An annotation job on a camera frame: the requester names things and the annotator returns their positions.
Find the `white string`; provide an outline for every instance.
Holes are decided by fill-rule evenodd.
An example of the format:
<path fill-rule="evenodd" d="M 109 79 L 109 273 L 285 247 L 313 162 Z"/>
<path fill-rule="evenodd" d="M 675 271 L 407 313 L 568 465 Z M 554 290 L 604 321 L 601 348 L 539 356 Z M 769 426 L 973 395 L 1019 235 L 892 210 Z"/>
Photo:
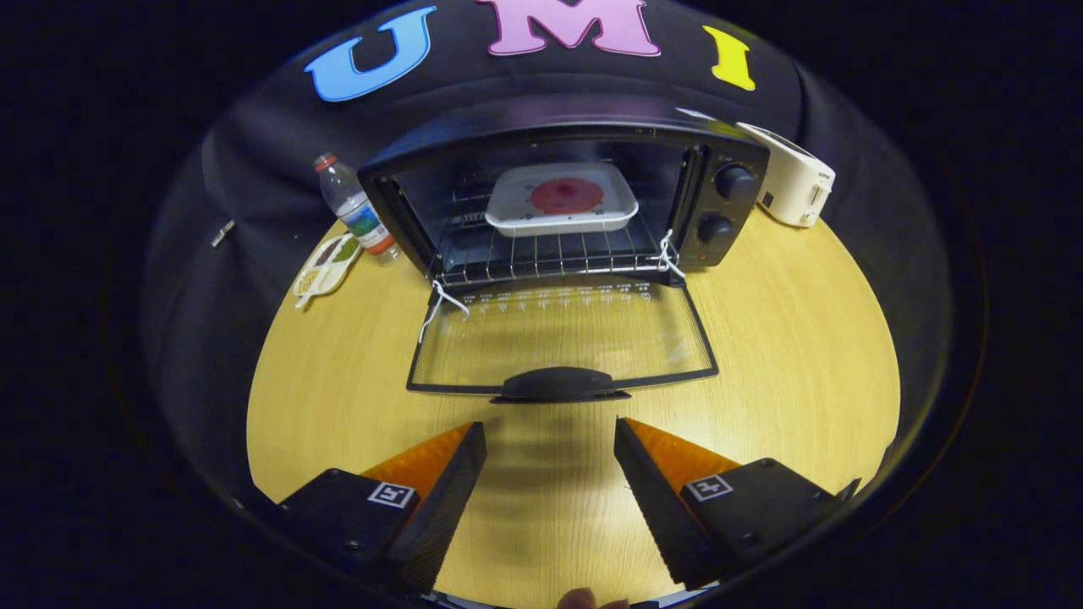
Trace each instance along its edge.
<path fill-rule="evenodd" d="M 456 300 L 454 297 L 448 296 L 447 293 L 444 291 L 444 286 L 440 285 L 440 282 L 433 280 L 432 281 L 432 287 L 436 288 L 436 294 L 440 295 L 440 298 L 438 298 L 436 299 L 436 303 L 432 306 L 432 312 L 429 313 L 429 319 L 425 320 L 425 323 L 421 324 L 421 333 L 417 335 L 417 344 L 418 345 L 420 345 L 421 344 L 421 339 L 425 338 L 425 328 L 426 328 L 426 326 L 428 326 L 430 323 L 432 323 L 432 320 L 435 319 L 436 311 L 440 310 L 440 303 L 443 302 L 444 300 L 447 300 L 452 304 L 455 304 L 459 309 L 462 309 L 462 312 L 467 314 L 466 319 L 468 319 L 468 320 L 470 319 L 470 309 L 468 309 L 466 304 L 464 304 L 464 303 L 459 302 L 458 300 Z"/>
<path fill-rule="evenodd" d="M 674 261 L 669 259 L 669 250 L 670 249 L 674 250 L 674 256 L 677 256 L 677 257 L 680 256 L 677 252 L 677 248 L 674 247 L 673 244 L 669 243 L 669 237 L 673 234 L 674 234 L 674 230 L 669 229 L 668 231 L 666 231 L 666 236 L 662 237 L 662 242 L 658 243 L 658 249 L 662 250 L 662 255 L 658 256 L 658 269 L 661 269 L 663 271 L 665 271 L 665 270 L 668 269 L 668 270 L 677 273 L 677 275 L 679 275 L 680 278 L 684 278 L 684 271 L 681 271 L 680 269 L 678 269 L 677 264 L 674 264 Z"/>

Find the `foam letter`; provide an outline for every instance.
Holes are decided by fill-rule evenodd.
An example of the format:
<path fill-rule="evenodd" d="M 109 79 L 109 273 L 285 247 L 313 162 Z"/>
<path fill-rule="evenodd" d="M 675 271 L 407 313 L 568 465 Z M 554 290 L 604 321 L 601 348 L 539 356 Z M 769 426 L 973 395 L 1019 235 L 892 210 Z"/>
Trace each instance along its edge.
<path fill-rule="evenodd" d="M 748 76 L 748 59 L 745 56 L 748 46 L 710 26 L 705 25 L 703 29 L 715 38 L 715 46 L 718 47 L 718 65 L 710 68 L 710 74 L 722 82 L 755 91 L 756 83 Z"/>
<path fill-rule="evenodd" d="M 477 1 L 487 2 L 496 11 L 498 39 L 488 47 L 494 55 L 518 55 L 545 49 L 546 39 L 534 35 L 532 21 L 567 49 L 578 47 L 590 26 L 598 22 L 601 35 L 592 40 L 598 49 L 651 57 L 662 54 L 647 34 L 641 14 L 643 0 L 579 0 L 574 7 L 560 0 Z"/>
<path fill-rule="evenodd" d="M 429 54 L 429 29 L 425 16 L 435 10 L 435 7 L 418 9 L 376 29 L 390 29 L 395 41 L 395 55 L 380 67 L 358 72 L 353 66 L 353 48 L 361 42 L 360 36 L 313 60 L 304 72 L 312 73 L 316 94 L 328 102 L 344 102 L 371 93 L 405 76 Z"/>

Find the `oven door handle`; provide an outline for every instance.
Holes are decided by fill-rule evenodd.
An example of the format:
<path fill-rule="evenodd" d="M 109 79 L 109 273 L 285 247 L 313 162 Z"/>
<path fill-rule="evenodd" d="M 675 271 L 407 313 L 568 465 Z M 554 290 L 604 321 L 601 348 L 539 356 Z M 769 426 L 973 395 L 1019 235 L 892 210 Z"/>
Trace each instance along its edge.
<path fill-rule="evenodd" d="M 494 404 L 553 404 L 631 398 L 613 385 L 613 377 L 590 368 L 553 366 L 512 376 L 504 381 Z"/>

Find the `bottle label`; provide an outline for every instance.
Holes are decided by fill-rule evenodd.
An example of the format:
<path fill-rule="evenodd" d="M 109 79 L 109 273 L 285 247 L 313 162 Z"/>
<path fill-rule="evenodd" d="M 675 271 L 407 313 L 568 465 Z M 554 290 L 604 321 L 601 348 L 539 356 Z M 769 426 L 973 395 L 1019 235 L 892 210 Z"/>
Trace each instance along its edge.
<path fill-rule="evenodd" d="M 368 202 L 340 219 L 350 229 L 350 232 L 357 236 L 357 241 L 365 249 L 371 249 L 391 236 L 391 233 L 380 223 L 376 210 Z"/>

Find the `bottle cap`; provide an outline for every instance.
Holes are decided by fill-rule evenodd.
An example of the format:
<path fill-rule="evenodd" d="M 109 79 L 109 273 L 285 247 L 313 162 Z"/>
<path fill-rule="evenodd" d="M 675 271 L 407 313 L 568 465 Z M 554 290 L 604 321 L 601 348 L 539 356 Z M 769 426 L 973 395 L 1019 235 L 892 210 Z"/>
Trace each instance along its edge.
<path fill-rule="evenodd" d="M 334 153 L 324 153 L 316 157 L 316 160 L 312 161 L 312 166 L 316 169 L 316 173 L 327 169 L 327 166 L 338 160 Z"/>

